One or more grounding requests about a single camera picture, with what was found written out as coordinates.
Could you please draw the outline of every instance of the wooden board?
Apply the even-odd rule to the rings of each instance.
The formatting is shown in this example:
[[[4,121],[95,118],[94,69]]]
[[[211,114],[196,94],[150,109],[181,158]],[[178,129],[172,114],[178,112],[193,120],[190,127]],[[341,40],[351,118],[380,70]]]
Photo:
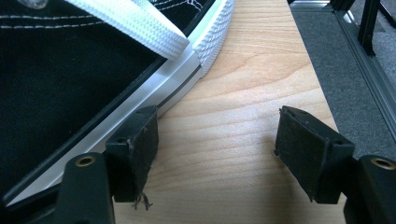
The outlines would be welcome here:
[[[117,223],[345,223],[344,199],[309,202],[273,155],[282,105],[336,128],[286,0],[236,1],[213,67],[159,119],[154,205],[116,203]]]

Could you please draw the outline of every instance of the sneaker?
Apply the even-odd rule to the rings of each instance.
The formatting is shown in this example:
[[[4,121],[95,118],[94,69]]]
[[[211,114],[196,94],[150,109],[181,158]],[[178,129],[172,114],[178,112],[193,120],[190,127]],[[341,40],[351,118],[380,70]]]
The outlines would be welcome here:
[[[232,11],[233,0],[3,3],[4,203],[59,182],[78,154],[103,152],[136,109],[175,104],[216,59]]]

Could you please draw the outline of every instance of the white shoelace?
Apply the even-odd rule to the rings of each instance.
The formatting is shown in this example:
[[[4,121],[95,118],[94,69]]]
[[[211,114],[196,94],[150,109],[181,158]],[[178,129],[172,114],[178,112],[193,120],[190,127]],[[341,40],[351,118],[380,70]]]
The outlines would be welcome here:
[[[166,59],[175,60],[189,40],[148,0],[66,0],[114,26]]]

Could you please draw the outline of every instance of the white rubber sole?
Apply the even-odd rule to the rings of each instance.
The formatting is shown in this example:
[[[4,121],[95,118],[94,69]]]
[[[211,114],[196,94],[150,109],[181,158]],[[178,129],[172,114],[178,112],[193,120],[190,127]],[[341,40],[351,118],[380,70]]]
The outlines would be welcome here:
[[[217,0],[189,35],[190,44],[175,61],[164,63],[87,136],[56,161],[10,204],[59,183],[66,163],[79,154],[103,152],[106,141],[136,109],[158,105],[160,116],[181,99],[212,66],[226,36],[233,0]]]

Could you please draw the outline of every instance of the metal grommet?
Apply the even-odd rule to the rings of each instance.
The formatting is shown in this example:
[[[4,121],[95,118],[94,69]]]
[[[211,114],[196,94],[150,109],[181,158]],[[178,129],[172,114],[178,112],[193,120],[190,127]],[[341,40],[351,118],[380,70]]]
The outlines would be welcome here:
[[[371,163],[385,170],[396,170],[396,164],[381,158],[372,158]]]
[[[92,156],[85,156],[85,157],[81,157],[79,158],[75,165],[78,167],[85,167],[85,166],[89,166],[91,164],[93,164],[96,161],[95,157]]]

